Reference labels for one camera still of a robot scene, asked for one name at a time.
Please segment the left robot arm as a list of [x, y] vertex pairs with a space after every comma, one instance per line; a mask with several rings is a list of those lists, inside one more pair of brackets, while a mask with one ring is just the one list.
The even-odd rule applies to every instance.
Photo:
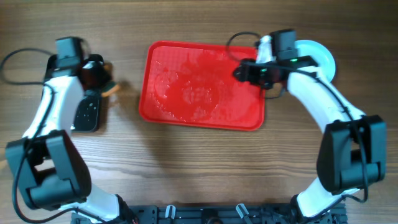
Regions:
[[12, 204], [17, 216], [25, 216], [18, 198], [32, 210], [51, 212], [56, 219], [68, 212], [92, 223], [137, 223], [127, 203], [93, 185], [87, 165], [70, 139], [78, 106], [87, 91], [107, 97], [118, 91], [111, 66], [91, 54], [79, 37], [55, 42], [49, 54], [46, 78], [40, 82], [42, 97], [35, 117], [22, 138], [5, 148], [13, 174]]

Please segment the light blue plate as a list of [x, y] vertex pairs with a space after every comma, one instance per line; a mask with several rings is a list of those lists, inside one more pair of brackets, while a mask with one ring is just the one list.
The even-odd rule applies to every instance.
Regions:
[[331, 83], [336, 74], [336, 62], [331, 52], [313, 40], [296, 40], [295, 46], [300, 57], [311, 56], [316, 61], [325, 78]]

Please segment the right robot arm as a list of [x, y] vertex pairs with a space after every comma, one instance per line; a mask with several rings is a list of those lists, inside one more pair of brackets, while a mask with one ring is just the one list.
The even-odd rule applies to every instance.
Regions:
[[317, 178], [288, 204], [265, 209], [265, 220], [286, 223], [338, 223], [336, 207], [344, 200], [361, 202], [369, 186], [386, 174], [386, 124], [351, 104], [332, 84], [336, 62], [313, 40], [299, 40], [293, 29], [259, 35], [254, 59], [239, 60], [233, 77], [263, 90], [280, 83], [304, 105], [323, 134]]

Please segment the green and orange sponge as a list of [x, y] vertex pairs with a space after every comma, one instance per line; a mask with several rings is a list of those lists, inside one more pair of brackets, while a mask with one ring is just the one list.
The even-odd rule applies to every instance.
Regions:
[[101, 87], [101, 96], [103, 98], [106, 98], [111, 96], [112, 94], [115, 94], [120, 89], [120, 86], [114, 80], [113, 64], [111, 62], [106, 62], [103, 67], [108, 75], [108, 81]]

